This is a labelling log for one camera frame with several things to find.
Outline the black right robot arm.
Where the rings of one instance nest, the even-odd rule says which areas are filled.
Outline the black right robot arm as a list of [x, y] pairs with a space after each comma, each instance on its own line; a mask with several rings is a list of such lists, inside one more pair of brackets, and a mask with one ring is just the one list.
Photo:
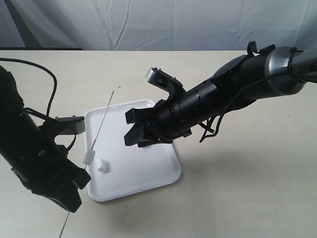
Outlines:
[[213, 76], [190, 90], [175, 77], [152, 67], [147, 81], [168, 93], [153, 107], [125, 113], [131, 129], [126, 146], [170, 144], [191, 135], [192, 127], [204, 129], [202, 139], [217, 136], [224, 115], [259, 99], [295, 95], [308, 82], [317, 81], [316, 50], [269, 45], [258, 49], [254, 41], [244, 55], [226, 63]]

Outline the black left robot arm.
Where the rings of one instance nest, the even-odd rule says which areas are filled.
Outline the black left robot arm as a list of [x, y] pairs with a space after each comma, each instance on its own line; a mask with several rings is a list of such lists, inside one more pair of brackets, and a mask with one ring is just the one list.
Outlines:
[[91, 177], [55, 138], [85, 130], [84, 117], [53, 119], [26, 108], [13, 75], [0, 69], [0, 154], [26, 189], [72, 213], [82, 204], [78, 191]]

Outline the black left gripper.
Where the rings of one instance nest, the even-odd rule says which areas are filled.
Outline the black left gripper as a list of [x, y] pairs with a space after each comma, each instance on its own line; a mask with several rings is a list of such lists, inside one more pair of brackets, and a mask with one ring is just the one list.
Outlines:
[[88, 172], [68, 160], [68, 149], [57, 145], [68, 120], [47, 118], [37, 126], [25, 110], [0, 114], [0, 154], [23, 186], [33, 194], [75, 213], [82, 205], [78, 189], [91, 180]]

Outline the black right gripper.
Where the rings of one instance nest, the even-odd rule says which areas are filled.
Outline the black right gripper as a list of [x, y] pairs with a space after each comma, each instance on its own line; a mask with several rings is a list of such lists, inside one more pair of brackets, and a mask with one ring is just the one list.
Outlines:
[[217, 82], [204, 81], [189, 91], [181, 84], [168, 87], [158, 83], [156, 87], [167, 91], [168, 98], [158, 101], [153, 108], [132, 108], [125, 113], [126, 123], [135, 123], [124, 136], [125, 146], [142, 148], [170, 143], [191, 135], [191, 128], [198, 124], [209, 130], [223, 110], [223, 88]]

